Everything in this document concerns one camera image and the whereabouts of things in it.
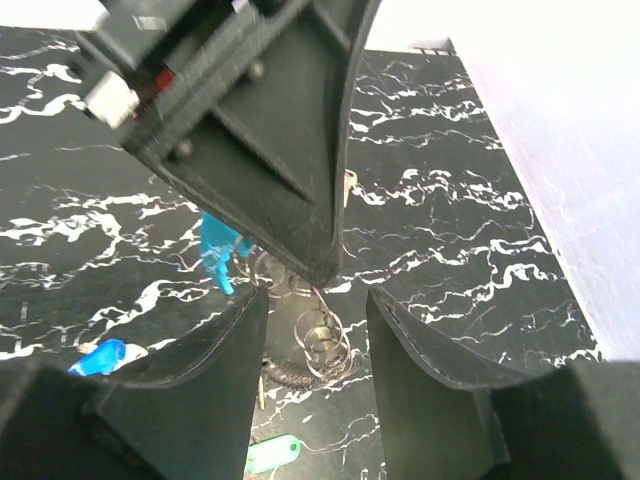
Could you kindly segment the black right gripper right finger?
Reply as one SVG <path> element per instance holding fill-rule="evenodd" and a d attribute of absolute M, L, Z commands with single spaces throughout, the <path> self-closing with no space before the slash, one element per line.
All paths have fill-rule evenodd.
<path fill-rule="evenodd" d="M 529 374 L 421 323 L 384 289 L 369 291 L 366 319 L 389 478 L 539 478 L 491 398 Z"/>

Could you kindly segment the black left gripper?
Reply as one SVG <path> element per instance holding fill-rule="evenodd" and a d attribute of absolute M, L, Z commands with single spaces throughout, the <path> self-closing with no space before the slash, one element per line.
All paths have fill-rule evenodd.
<path fill-rule="evenodd" d="M 314 286 L 342 265 L 349 114 L 375 1 L 111 1 L 68 63 L 88 116 Z"/>

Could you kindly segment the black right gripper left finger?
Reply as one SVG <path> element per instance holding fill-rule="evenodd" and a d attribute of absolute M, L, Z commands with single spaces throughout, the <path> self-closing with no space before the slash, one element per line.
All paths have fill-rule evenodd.
<path fill-rule="evenodd" d="M 105 381 L 85 408 L 108 457 L 98 478 L 242 478 L 268 307 L 254 289 Z"/>

